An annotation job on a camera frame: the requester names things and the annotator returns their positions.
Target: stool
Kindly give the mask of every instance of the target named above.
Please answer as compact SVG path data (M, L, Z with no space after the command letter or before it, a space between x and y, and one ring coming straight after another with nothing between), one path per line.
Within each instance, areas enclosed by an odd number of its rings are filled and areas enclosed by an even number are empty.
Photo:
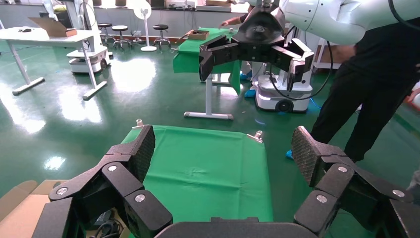
M98 27L100 30L102 30L102 28L105 29L105 35L101 35L101 39L105 39L105 44L108 44L108 39L114 39L112 36L108 35L108 30L106 29L107 27L111 26L111 23L98 23Z
M114 41L114 47L116 47L115 44L120 45L120 47L122 48L122 43L127 43L129 47L131 47L131 40L128 39L124 39L122 38L122 32L128 30L128 26L113 26L112 27L113 31L119 31L119 39Z
M163 25L163 24L153 26L153 29L160 31L160 37L156 38L156 40L153 42L153 45L155 45L156 42L159 42L159 50L161 50L162 42L167 42L169 48L171 48L169 39L167 37L163 37L163 30L166 30L168 28L169 28L168 25Z

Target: green floor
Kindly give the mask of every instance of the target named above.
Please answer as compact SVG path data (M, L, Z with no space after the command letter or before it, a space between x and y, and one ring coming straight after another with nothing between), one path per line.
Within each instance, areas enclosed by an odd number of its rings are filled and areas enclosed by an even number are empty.
M0 42L0 52L8 51ZM115 52L112 67L97 74L108 86L88 102L82 95L90 88L88 76L70 72L65 56L71 49L35 47L19 51L32 79L46 83L19 97L12 90L24 84L10 53L0 56L0 196L25 181L70 179L94 166L111 145L135 125L145 123L254 133L264 132L271 192L276 221L292 221L310 189L293 161L284 157L293 130L311 129L319 109L310 104L307 114L280 115L263 112L254 99L244 100L249 87L236 96L233 89L213 88L213 111L231 113L234 121L184 118L185 111L202 112L205 85L196 74L174 74L173 53ZM325 75L315 77L317 89ZM315 101L322 104L328 89ZM385 127L360 166L406 187L419 167L420 120L401 108ZM357 115L338 132L332 144L344 147ZM335 238L373 237L348 214L339 215L331 227Z

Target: black pants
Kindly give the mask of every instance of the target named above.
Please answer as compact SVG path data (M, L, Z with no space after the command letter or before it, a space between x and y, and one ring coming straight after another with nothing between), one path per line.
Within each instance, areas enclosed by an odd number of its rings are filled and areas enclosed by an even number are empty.
M336 73L311 135L316 141L328 143L363 104L344 149L353 161L360 161L413 87L414 83L403 80L397 85L385 84L342 66Z

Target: cardboard box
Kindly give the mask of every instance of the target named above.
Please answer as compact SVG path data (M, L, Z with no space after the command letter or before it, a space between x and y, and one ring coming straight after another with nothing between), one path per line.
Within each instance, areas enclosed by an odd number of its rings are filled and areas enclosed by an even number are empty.
M29 17L39 27L47 31L49 36L69 37L77 35L76 28L67 29L63 24L48 17Z
M206 6L230 6L226 0L207 0Z
M0 198L0 237L31 238L44 205L50 202L48 194L58 182L65 180L45 180L39 186L35 181L25 181ZM127 238L130 231L116 211L114 214L123 225L119 238ZM87 231L86 238L95 232Z
M209 31L191 30L188 32L190 40L205 40L209 36Z

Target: hand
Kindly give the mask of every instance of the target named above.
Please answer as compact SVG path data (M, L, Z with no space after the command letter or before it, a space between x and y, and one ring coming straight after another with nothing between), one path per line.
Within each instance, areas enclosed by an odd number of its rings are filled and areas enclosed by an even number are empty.
M229 25L229 22L228 22L228 21L224 21L224 22L222 22L222 24L219 26L219 29L220 29L222 26L227 26L227 25Z

